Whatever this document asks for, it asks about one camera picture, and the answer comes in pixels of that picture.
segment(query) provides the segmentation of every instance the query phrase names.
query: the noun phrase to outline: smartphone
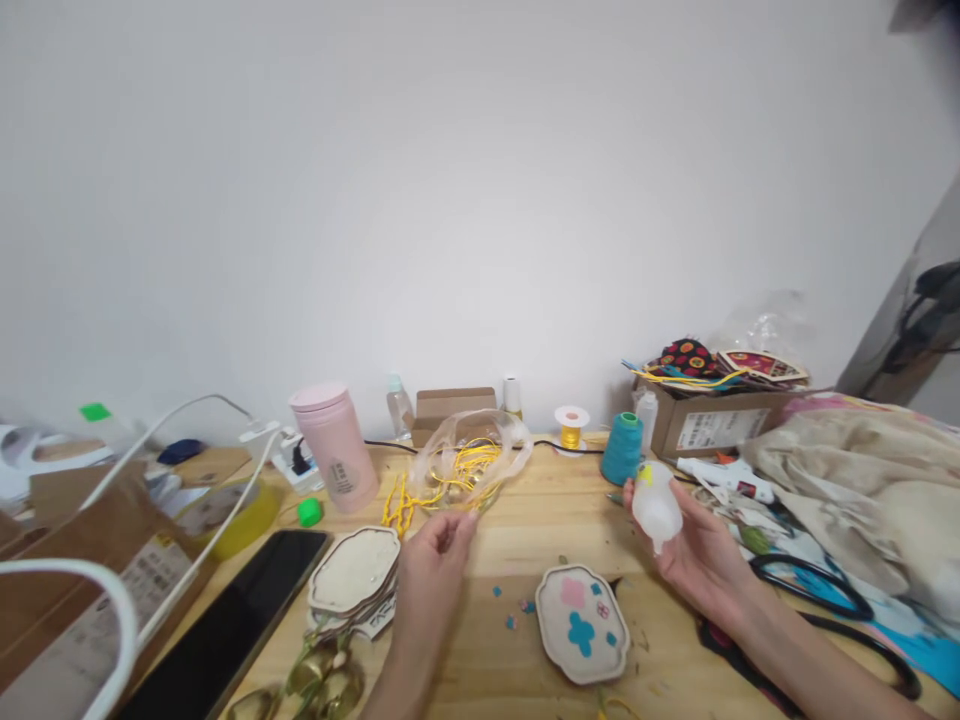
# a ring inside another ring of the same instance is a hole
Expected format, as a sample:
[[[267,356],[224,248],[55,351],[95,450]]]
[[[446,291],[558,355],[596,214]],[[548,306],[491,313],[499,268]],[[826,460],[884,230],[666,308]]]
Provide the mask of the smartphone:
[[[328,540],[326,533],[312,530],[271,535],[115,717],[216,718],[317,566]]]

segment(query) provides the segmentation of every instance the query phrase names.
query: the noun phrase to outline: pink water bottle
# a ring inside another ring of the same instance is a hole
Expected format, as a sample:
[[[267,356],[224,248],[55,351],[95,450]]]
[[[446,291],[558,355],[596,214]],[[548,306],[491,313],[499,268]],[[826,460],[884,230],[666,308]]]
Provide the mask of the pink water bottle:
[[[337,509],[355,513],[373,500],[380,481],[347,386],[324,383],[304,388],[290,398],[290,407]]]

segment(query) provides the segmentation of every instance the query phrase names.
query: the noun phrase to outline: hand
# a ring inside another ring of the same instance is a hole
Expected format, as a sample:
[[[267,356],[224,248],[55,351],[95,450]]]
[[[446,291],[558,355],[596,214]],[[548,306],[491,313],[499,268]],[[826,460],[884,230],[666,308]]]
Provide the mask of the hand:
[[[394,646],[400,653],[439,655],[463,585],[479,514],[431,517],[400,552]]]
[[[723,522],[702,507],[676,480],[670,481],[683,528],[653,556],[653,544],[634,518],[639,536],[660,575],[697,610],[736,637],[748,625],[750,607],[762,584],[740,554]],[[623,488],[623,504],[633,507],[633,480]]]

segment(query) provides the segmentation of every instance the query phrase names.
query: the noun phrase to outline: person's left hand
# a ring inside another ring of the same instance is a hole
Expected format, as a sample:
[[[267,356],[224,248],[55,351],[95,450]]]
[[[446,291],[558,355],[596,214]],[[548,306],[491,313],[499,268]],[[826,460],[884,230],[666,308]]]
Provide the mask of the person's left hand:
[[[400,552],[393,645],[401,654],[437,655],[460,600],[479,514],[431,517]]]

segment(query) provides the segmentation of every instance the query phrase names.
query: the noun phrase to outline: bottle label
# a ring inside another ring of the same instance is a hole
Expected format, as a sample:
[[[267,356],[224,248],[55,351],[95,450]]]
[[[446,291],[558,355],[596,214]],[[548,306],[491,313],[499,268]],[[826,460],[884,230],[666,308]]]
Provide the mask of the bottle label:
[[[353,478],[350,477],[347,467],[339,460],[334,460],[330,464],[327,477],[327,484],[330,486],[331,491],[337,495],[348,495],[353,492],[357,486],[356,483],[353,482]]]

